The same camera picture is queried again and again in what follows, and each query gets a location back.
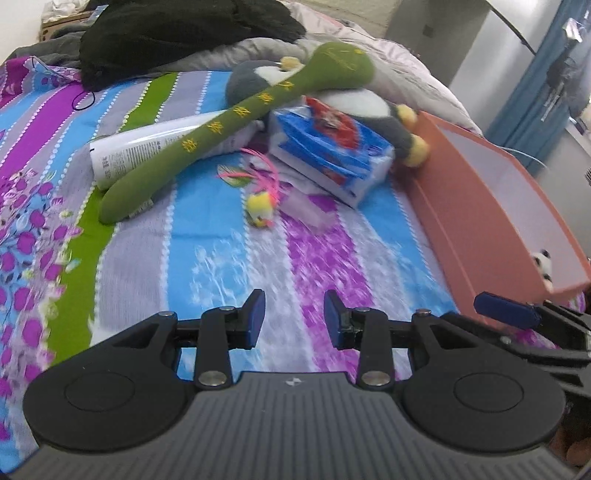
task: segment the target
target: green plush toy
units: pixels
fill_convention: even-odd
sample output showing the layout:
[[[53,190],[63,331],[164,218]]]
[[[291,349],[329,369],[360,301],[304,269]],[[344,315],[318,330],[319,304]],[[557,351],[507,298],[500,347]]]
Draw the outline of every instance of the green plush toy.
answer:
[[[270,110],[309,92],[359,88],[373,76],[374,66],[363,50],[341,42],[321,45],[299,72],[234,105],[119,179],[102,200],[99,220],[125,219],[197,158]]]

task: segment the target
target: logo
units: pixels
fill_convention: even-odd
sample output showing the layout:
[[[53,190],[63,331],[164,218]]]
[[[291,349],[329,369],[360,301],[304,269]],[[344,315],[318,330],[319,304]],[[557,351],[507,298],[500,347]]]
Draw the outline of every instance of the logo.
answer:
[[[300,385],[303,382],[299,378],[294,377],[291,380],[286,380],[285,383],[288,384],[290,387],[297,387],[298,385]]]

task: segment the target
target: purple stripe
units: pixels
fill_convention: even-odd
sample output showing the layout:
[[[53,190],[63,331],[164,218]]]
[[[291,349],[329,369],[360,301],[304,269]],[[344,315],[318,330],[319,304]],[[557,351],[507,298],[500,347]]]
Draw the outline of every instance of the purple stripe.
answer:
[[[33,104],[18,118],[14,124],[6,130],[4,138],[0,142],[0,159],[4,158],[10,149],[18,142],[20,136],[28,128],[27,124],[31,117],[39,110],[45,102],[55,95],[59,90],[51,90],[41,95]]]
[[[0,166],[0,178],[9,178],[25,167],[28,161],[56,134],[68,117],[75,112],[72,103],[84,88],[80,84],[68,85],[37,112],[27,130]]]
[[[25,67],[26,59],[23,57],[6,62],[7,78],[0,93],[0,108],[22,93],[22,83],[29,74],[29,69]]]
[[[325,212],[336,212],[336,202],[327,196],[311,197]],[[346,371],[355,377],[359,353],[332,347],[324,324],[324,292],[331,288],[349,307],[374,303],[366,278],[356,257],[355,245],[343,225],[337,223],[322,236],[314,236],[301,223],[282,215],[287,248],[304,322],[312,341],[314,363],[319,371]]]

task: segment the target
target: black cable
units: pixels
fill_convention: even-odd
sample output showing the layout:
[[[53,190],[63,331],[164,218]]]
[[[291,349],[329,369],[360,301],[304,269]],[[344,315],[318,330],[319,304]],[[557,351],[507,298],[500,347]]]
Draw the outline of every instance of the black cable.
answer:
[[[80,95],[84,94],[86,95],[87,93],[92,93],[92,103],[90,105],[86,105],[85,107],[82,108],[76,108],[76,101],[78,100],[78,98],[80,98]],[[74,99],[72,100],[72,110],[76,111],[76,112],[81,112],[82,110],[86,110],[87,108],[90,108],[91,106],[93,106],[96,102],[96,96],[94,92],[80,92],[78,95],[76,95],[76,97],[74,97]]]

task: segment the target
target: green stripe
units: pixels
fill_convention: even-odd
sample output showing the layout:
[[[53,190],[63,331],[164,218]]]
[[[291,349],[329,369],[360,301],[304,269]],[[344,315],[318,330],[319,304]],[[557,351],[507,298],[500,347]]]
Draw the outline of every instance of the green stripe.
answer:
[[[144,99],[129,113],[127,122],[119,131],[125,132],[127,130],[133,130],[134,128],[153,124],[162,104],[168,99],[172,92],[177,76],[178,73],[169,73],[168,75],[153,80],[144,95]]]
[[[153,80],[145,90],[144,98],[130,111],[120,131],[151,125],[156,120],[162,104],[170,96],[178,73],[170,73]],[[85,350],[92,337],[88,328],[94,320],[96,268],[100,255],[111,240],[115,225],[99,223],[99,206],[103,193],[93,189],[78,225],[82,235],[70,240],[68,250],[72,260],[80,264],[61,274],[60,282],[66,291],[56,301],[55,316],[49,320],[47,345],[56,354],[53,364]]]

